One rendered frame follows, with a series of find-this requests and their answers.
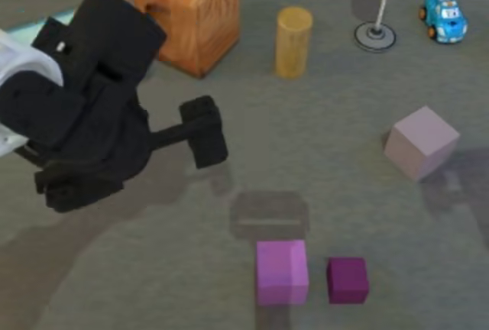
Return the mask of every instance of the pink cube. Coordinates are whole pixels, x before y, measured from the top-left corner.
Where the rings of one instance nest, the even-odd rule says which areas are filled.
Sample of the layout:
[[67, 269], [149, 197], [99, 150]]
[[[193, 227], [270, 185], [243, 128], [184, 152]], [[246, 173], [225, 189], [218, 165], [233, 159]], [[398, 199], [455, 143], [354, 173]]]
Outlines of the pink cube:
[[384, 153], [410, 179], [420, 181], [450, 157], [459, 138], [454, 128], [425, 106], [394, 125]]
[[304, 241], [257, 243], [257, 303], [302, 305], [309, 290]]
[[329, 258], [326, 278], [331, 304], [355, 305], [362, 304], [367, 299], [367, 265], [361, 257]]

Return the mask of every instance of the toy car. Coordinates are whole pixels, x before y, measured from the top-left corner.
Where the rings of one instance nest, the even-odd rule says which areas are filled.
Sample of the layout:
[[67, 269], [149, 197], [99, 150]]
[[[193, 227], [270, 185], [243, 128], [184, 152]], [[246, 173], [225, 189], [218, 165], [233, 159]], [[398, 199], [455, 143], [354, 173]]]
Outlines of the toy car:
[[460, 42], [467, 33], [467, 18], [456, 0], [425, 0], [419, 19], [428, 26], [428, 36], [439, 43]]

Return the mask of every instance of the yellow cylinder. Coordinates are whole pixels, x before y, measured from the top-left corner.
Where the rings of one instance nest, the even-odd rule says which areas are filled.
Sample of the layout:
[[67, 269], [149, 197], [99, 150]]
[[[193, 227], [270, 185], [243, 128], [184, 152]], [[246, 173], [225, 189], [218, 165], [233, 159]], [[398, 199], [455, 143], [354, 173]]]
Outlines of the yellow cylinder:
[[277, 17], [275, 72], [286, 79], [301, 76], [306, 70], [313, 16], [300, 7], [282, 9]]

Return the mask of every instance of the gray tabletop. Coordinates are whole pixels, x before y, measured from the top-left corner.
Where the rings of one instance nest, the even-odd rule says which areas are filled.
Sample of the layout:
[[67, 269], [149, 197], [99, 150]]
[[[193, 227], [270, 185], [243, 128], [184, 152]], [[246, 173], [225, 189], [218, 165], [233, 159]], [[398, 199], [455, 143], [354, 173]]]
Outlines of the gray tabletop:
[[[0, 0], [0, 28], [78, 1]], [[0, 328], [487, 327], [489, 0], [459, 0], [470, 29], [455, 46], [427, 38], [421, 1], [390, 0], [398, 43], [386, 54], [351, 39], [372, 0], [242, 0], [241, 42], [207, 78], [155, 64], [140, 87], [152, 126], [212, 95], [230, 150], [221, 166], [196, 172], [178, 144], [124, 192], [61, 216], [36, 196], [33, 167], [2, 159]], [[283, 81], [272, 72], [275, 17], [292, 4], [315, 27], [308, 73]], [[423, 105], [462, 140], [445, 169], [415, 184], [384, 158], [381, 135]], [[254, 242], [282, 238], [306, 239], [309, 300], [257, 309]], [[363, 306], [328, 305], [328, 256], [367, 259]]]

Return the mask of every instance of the cube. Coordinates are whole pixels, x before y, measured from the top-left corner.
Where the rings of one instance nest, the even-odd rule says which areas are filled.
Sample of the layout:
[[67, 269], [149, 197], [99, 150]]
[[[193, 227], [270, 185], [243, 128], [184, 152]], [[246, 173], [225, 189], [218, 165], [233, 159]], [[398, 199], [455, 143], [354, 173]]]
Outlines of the cube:
[[330, 257], [326, 278], [331, 304], [362, 304], [367, 299], [369, 283], [367, 265], [363, 258]]
[[450, 157], [459, 138], [452, 126], [424, 106], [394, 125], [384, 153], [410, 179], [420, 181]]
[[239, 38], [239, 0], [133, 0], [167, 32], [159, 60], [203, 77]]
[[304, 241], [257, 243], [257, 304], [302, 305], [309, 291]]

